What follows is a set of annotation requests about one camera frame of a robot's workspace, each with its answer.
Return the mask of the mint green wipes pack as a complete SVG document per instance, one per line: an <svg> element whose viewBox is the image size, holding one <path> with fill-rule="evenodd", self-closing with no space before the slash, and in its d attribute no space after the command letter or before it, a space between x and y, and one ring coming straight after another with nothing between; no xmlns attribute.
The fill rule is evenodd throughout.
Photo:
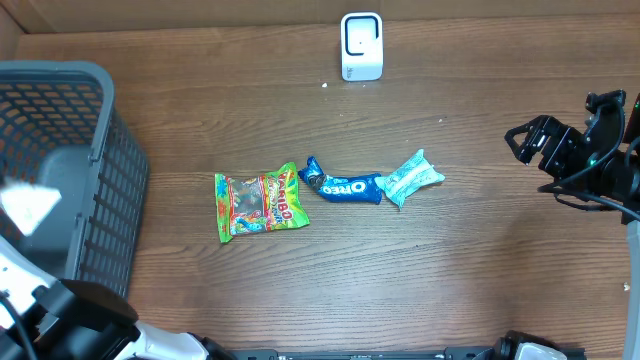
<svg viewBox="0 0 640 360"><path fill-rule="evenodd" d="M441 183L446 177L435 170L419 149L401 167L387 176L374 179L386 197L401 209L406 198L424 186Z"/></svg>

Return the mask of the blue Oreo cookie pack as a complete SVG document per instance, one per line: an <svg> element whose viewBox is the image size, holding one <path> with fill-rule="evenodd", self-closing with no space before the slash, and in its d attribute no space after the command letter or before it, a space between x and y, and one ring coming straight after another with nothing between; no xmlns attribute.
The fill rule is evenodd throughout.
<svg viewBox="0 0 640 360"><path fill-rule="evenodd" d="M379 204L382 190L375 180L379 173L355 177L335 177L326 174L314 156L307 159L307 166L298 171L299 177L318 195L330 202L366 202Z"/></svg>

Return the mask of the green Haribo candy bag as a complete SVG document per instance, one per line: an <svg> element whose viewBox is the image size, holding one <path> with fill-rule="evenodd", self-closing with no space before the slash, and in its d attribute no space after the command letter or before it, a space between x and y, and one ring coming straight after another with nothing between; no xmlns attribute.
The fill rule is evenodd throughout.
<svg viewBox="0 0 640 360"><path fill-rule="evenodd" d="M299 197L297 167L239 180L215 174L217 229L221 243L234 236L302 228L310 224Z"/></svg>

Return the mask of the white tube with gold cap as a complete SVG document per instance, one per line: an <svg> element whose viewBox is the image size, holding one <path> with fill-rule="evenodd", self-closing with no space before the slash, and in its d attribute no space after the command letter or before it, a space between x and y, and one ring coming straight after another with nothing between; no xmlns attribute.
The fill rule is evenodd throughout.
<svg viewBox="0 0 640 360"><path fill-rule="evenodd" d="M25 236L32 235L61 201L59 190L26 182L1 186L1 209Z"/></svg>

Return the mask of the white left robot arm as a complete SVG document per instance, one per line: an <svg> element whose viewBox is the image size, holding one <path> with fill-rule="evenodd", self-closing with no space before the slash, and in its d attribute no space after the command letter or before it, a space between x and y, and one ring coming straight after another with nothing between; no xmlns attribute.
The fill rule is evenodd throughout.
<svg viewBox="0 0 640 360"><path fill-rule="evenodd" d="M1 241L3 359L206 359L235 356L207 337L139 320L98 283L59 279Z"/></svg>

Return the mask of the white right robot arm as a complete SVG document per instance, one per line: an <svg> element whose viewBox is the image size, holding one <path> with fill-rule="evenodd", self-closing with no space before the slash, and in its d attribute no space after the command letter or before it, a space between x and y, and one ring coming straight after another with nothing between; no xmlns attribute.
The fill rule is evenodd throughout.
<svg viewBox="0 0 640 360"><path fill-rule="evenodd" d="M536 154L539 169L553 178L538 188L571 208L618 211L626 227L630 290L624 359L639 357L639 104L625 116L626 92L590 93L590 117L580 132L550 115L508 130L504 136L515 158L528 164Z"/></svg>

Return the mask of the grey plastic mesh basket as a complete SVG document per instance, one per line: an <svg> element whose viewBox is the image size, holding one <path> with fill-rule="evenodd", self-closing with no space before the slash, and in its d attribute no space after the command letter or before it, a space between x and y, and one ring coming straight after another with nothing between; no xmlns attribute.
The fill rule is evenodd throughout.
<svg viewBox="0 0 640 360"><path fill-rule="evenodd" d="M84 61L1 64L1 173L58 190L33 234L1 235L47 273L128 293L150 174L115 109L115 87Z"/></svg>

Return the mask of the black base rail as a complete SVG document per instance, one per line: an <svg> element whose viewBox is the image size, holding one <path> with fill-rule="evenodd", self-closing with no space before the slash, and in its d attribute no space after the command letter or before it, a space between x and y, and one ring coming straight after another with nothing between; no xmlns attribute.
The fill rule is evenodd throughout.
<svg viewBox="0 0 640 360"><path fill-rule="evenodd" d="M232 350L238 360L587 360L584 348L562 348L547 339L510 330L494 345L453 346L426 351L278 352L273 349Z"/></svg>

